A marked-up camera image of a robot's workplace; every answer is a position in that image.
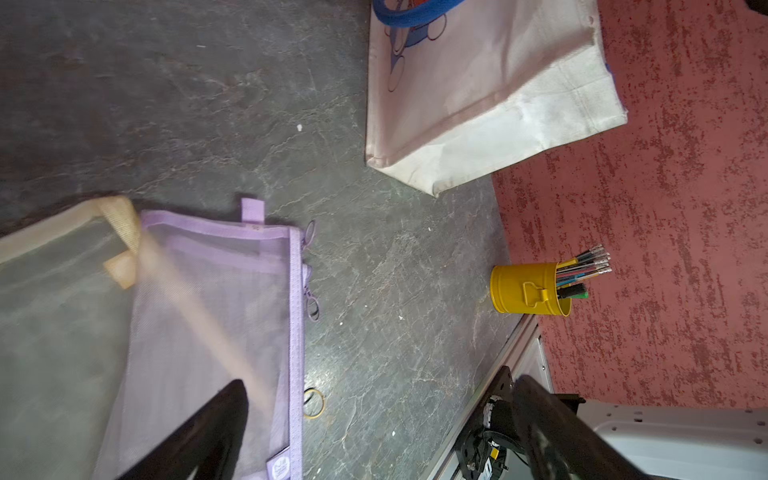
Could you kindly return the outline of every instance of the gray marble floor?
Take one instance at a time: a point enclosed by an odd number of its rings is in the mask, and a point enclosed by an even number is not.
[[[305,478],[415,478],[517,317],[488,178],[428,197],[365,167],[369,7],[310,0],[9,0],[0,231],[86,197],[317,219]]]

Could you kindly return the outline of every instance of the tote bag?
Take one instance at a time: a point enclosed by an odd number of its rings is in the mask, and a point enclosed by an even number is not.
[[[595,0],[465,0],[409,27],[372,12],[367,164],[436,196],[625,124],[599,20]]]

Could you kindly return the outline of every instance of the yellow metal bucket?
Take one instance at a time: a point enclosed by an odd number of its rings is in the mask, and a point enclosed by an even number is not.
[[[571,299],[558,300],[556,263],[494,266],[491,299],[501,313],[562,315],[571,313]]]

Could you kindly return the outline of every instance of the mesh pouch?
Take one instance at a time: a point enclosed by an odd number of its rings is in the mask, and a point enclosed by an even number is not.
[[[105,267],[130,263],[138,236],[131,202],[105,197],[0,239],[4,478],[80,480],[93,471],[125,368],[133,298]]]
[[[127,366],[94,479],[139,462],[232,379],[249,400],[235,478],[301,478],[303,232],[263,225],[251,199],[242,223],[148,211],[141,226]]]

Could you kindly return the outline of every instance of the wall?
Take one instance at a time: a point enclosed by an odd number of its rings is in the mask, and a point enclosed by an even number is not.
[[[629,124],[501,170],[512,262],[602,242],[615,272],[540,318],[556,391],[768,404],[768,17],[733,2],[598,2]]]

